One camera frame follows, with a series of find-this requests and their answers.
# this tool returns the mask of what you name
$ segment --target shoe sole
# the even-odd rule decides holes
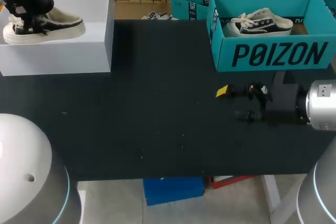
[[[4,27],[4,40],[10,45],[26,45],[26,44],[38,44],[42,42],[61,40],[61,39],[73,39],[77,38],[85,33],[84,22],[77,26],[49,31],[45,34],[27,34],[17,35],[13,31],[13,24],[9,23]]]
[[[288,36],[292,32],[292,29],[289,31],[276,31],[274,33],[266,33],[266,34],[238,34],[234,31],[231,31],[227,26],[223,28],[223,34],[225,37],[273,37],[273,36]]]

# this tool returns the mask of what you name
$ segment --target white table leg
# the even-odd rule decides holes
[[[268,203],[268,209],[270,214],[280,205],[280,195],[275,181],[274,175],[263,175],[261,182],[264,186],[266,199]]]

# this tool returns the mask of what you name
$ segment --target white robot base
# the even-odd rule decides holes
[[[0,223],[79,223],[66,168],[42,130],[20,116],[0,114],[0,182]]]

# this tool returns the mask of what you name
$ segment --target shoe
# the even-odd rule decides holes
[[[257,37],[290,35],[293,22],[273,14],[269,8],[254,13],[241,14],[231,19],[223,28],[225,37]]]
[[[10,17],[4,27],[4,40],[8,44],[36,44],[51,40],[77,38],[85,33],[83,19],[53,8],[30,22]]]

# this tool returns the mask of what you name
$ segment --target shoelace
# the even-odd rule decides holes
[[[10,16],[9,22],[13,23],[15,27],[18,27],[23,30],[29,30],[29,28],[32,28],[35,33],[42,33],[44,35],[47,35],[47,32],[41,27],[40,22],[33,18],[29,21],[24,22],[21,18]]]
[[[258,22],[254,22],[253,20],[249,19],[253,17],[253,15],[246,15],[246,13],[241,14],[238,18],[232,18],[231,22],[240,23],[242,27],[253,27],[253,25],[259,25]]]

